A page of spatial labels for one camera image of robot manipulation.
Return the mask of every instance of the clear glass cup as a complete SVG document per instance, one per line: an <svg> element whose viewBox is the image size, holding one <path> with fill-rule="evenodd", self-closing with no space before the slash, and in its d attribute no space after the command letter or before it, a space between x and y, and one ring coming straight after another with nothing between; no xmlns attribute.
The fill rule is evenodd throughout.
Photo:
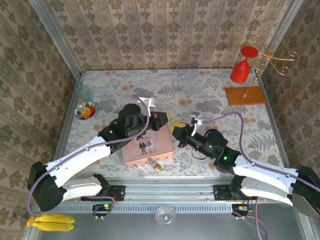
<svg viewBox="0 0 320 240"><path fill-rule="evenodd" d="M78 86L75 90L75 94L81 98L83 102L93 102L94 98L92 97L92 93L90 88L87 85Z"/></svg>
<svg viewBox="0 0 320 240"><path fill-rule="evenodd" d="M176 211L170 206L161 206L155 212L155 221L162 228L172 227L176 219Z"/></svg>

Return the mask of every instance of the white plastic part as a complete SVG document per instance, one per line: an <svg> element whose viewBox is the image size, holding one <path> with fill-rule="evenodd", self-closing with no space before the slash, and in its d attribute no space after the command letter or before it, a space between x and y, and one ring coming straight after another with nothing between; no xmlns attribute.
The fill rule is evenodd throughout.
<svg viewBox="0 0 320 240"><path fill-rule="evenodd" d="M293 206L285 191L251 177L243 179L240 190L249 197L272 199Z"/></svg>
<svg viewBox="0 0 320 240"><path fill-rule="evenodd" d="M150 107L153 107L155 108L155 98L154 97L149 97L149 98L146 98L146 97L139 97L143 102L144 104L148 107L148 113L149 113L149 117L151 117L151 111L150 111Z"/></svg>
<svg viewBox="0 0 320 240"><path fill-rule="evenodd" d="M63 186L65 182L68 181L73 175L80 172L82 169L86 168L87 166L94 163L95 161L109 156L111 152L110 147L106 145L101 145L88 150L89 149L88 147L92 145L105 143L105 142L106 141L101 136L95 136L86 145L78 148L77 150L73 151L67 156L64 156L60 159L47 163L47 167L46 167L47 171L49 171L52 168L56 168L56 170L50 173L50 176L56 177L56 180L54 182L57 185L57 187L60 188L61 186ZM87 149L87 150L79 154L78 156L70 159L60 167L58 168L56 167L56 165L62 162L64 159L73 155L74 153L77 153L82 149Z"/></svg>
<svg viewBox="0 0 320 240"><path fill-rule="evenodd" d="M201 115L198 116L198 118L196 118L195 115L191 115L190 116L191 118L194 118L194 120L196 120L196 123L194 124L194 128L193 128L193 131L191 133L191 136L193 137L196 132L198 131L199 127L202 126L202 119L199 119L201 117Z"/></svg>
<svg viewBox="0 0 320 240"><path fill-rule="evenodd" d="M251 160L255 164L251 164L250 162L248 162L242 155L238 156L234 162L235 164L235 166L233 167L234 173L239 176L245 176L245 177L259 180L261 182L270 184L286 192L287 194L292 194L293 188L291 187L291 184L296 182L294 178L287 177L286 175L276 173L274 171L263 169L261 167L258 167L256 164L259 164L271 169L279 170L281 172L285 172L287 174L291 174L297 177L298 173L296 172L296 169L274 166L271 164L254 160L254 159L251 159Z"/></svg>
<svg viewBox="0 0 320 240"><path fill-rule="evenodd" d="M102 189L101 183L94 176L81 179L70 179L62 187L66 190L66 193L63 194L62 202L83 196L95 196Z"/></svg>

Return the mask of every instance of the gold wire stand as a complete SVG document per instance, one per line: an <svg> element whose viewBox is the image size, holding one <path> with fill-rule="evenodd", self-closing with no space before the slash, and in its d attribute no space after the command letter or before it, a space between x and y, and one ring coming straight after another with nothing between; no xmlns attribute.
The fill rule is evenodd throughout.
<svg viewBox="0 0 320 240"><path fill-rule="evenodd" d="M261 58L252 62L253 66L256 64L256 66L254 67L255 77L252 79L253 85L251 87L227 87L225 89L225 92L230 106L265 104L266 98L262 91L262 88L260 86L256 86L259 74L266 67L265 63L269 61L278 74L287 76L290 73L290 69L287 66L282 66L281 69L277 69L273 61L296 61L300 58L299 54L295 51L289 52L289 55L292 58L276 57L275 53L284 48L286 45L286 41L281 37L275 37L273 39L273 41L277 44L282 42L282 45L276 51L267 51L266 44L264 43L265 40L260 35L252 36L251 40L254 43L258 43L260 41L263 42L263 51L258 52L258 54L261 55Z"/></svg>

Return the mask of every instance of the metal edge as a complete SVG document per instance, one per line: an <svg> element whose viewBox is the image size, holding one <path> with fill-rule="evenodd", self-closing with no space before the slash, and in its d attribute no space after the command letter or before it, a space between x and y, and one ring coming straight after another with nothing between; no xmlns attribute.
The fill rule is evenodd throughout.
<svg viewBox="0 0 320 240"><path fill-rule="evenodd" d="M54 44L58 48L58 51L62 55L64 61L72 72L74 78L77 80L80 78L80 68L78 67L73 54L68 48L65 40L62 37L62 33L57 28L55 21L50 15L47 7L42 0L29 0L30 4L34 8L36 14L39 16L40 21L43 23L46 31L49 33Z"/></svg>
<svg viewBox="0 0 320 240"><path fill-rule="evenodd" d="M33 212L39 212L40 208L37 204L34 204L32 207ZM36 240L38 239L40 230L36 227L28 227L24 232L23 240Z"/></svg>
<svg viewBox="0 0 320 240"><path fill-rule="evenodd" d="M259 86L262 88L263 94L264 94L265 99L266 99L265 108L266 108L266 111L267 111L269 119L270 119L270 123L271 123L271 127L273 129L275 141L276 141L276 143L278 145L278 149L279 149L279 152L280 152L280 155L281 155L281 158L282 158L282 163L284 164L284 166L286 168L289 168L290 167L290 163L289 163L289 160L288 160L288 157L287 157L287 154L286 154L286 150L285 150L284 144L283 144L281 136L280 136L280 132L279 132L279 129L278 129L278 126L277 126L277 123L276 123L276 119L275 119L274 113L272 111L272 108L271 108L271 105L270 105L270 101L269 101L269 98L268 98L268 95L267 95L267 91L265 89L265 85L264 85L264 83L262 81L261 75L259 75L259 77L258 77L258 83L259 83Z"/></svg>
<svg viewBox="0 0 320 240"><path fill-rule="evenodd" d="M110 183L121 184L141 184L144 182L153 182L157 184L223 184L224 182L231 182L233 175L220 176L137 176L137 177L107 177L104 178Z"/></svg>
<svg viewBox="0 0 320 240"><path fill-rule="evenodd" d="M320 240L320 231L316 220L298 212L306 240Z"/></svg>
<svg viewBox="0 0 320 240"><path fill-rule="evenodd" d="M269 43L266 46L266 49L268 51L276 51L279 42L276 43L272 41L272 39L276 37L283 38L286 34L289 26L291 25L294 17L296 16L298 10L300 9L301 5L303 4L304 0L290 0L288 6L286 7L278 25L276 26L274 33L272 34L272 37L270 38ZM264 70L267 68L269 61L265 63L265 68L261 71L261 74L264 72Z"/></svg>
<svg viewBox="0 0 320 240"><path fill-rule="evenodd" d="M52 214L92 214L93 206L97 204L86 203L79 205L61 204L52 209L49 213ZM132 202L117 202L112 210L112 214L155 214L157 209L162 206L170 206L175 209L177 214L231 214L232 203L229 202L206 202L206 203L132 203Z"/></svg>
<svg viewBox="0 0 320 240"><path fill-rule="evenodd" d="M53 160L57 160L59 158L62 158L65 155L67 143L68 143L68 138L69 138L69 133L71 131L72 123L74 120L74 112L75 108L78 103L78 97L76 95L76 89L81 83L81 79L76 80L74 84L74 88L72 91L72 96L69 102L68 109L65 114L63 126L60 132L59 140L55 148L55 152L53 155Z"/></svg>

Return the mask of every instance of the bowl of fruit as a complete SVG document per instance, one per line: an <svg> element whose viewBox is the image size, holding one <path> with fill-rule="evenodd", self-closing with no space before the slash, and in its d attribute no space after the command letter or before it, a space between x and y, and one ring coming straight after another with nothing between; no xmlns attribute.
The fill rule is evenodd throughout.
<svg viewBox="0 0 320 240"><path fill-rule="evenodd" d="M93 102L85 101L75 108L74 115L81 120L90 119L95 115L96 109L96 105Z"/></svg>

